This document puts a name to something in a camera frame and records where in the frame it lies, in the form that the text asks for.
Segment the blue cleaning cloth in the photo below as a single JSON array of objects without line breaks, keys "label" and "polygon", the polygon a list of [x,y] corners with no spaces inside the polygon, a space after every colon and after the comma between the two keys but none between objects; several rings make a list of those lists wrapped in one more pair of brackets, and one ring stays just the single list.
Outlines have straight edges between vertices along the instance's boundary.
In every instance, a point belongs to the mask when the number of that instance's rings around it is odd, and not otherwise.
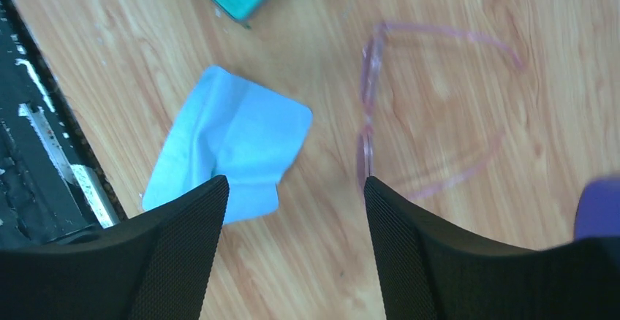
[{"label": "blue cleaning cloth", "polygon": [[208,67],[165,140],[143,209],[223,175],[230,186],[225,224],[274,212],[276,186],[303,147],[312,120],[306,105],[220,66]]}]

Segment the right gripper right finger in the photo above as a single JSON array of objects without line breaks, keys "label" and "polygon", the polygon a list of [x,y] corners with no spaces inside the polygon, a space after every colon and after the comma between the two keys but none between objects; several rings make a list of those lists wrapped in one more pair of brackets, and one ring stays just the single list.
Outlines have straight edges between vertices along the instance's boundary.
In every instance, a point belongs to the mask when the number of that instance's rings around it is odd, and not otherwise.
[{"label": "right gripper right finger", "polygon": [[388,319],[617,319],[619,239],[534,251],[477,235],[378,178],[363,196]]}]

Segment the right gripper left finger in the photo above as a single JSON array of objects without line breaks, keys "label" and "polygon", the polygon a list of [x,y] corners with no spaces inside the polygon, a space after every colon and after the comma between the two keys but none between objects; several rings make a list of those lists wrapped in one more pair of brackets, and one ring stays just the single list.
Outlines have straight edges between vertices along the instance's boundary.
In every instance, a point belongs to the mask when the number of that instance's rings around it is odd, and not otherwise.
[{"label": "right gripper left finger", "polygon": [[65,244],[1,252],[3,319],[198,319],[229,197],[218,175]]}]

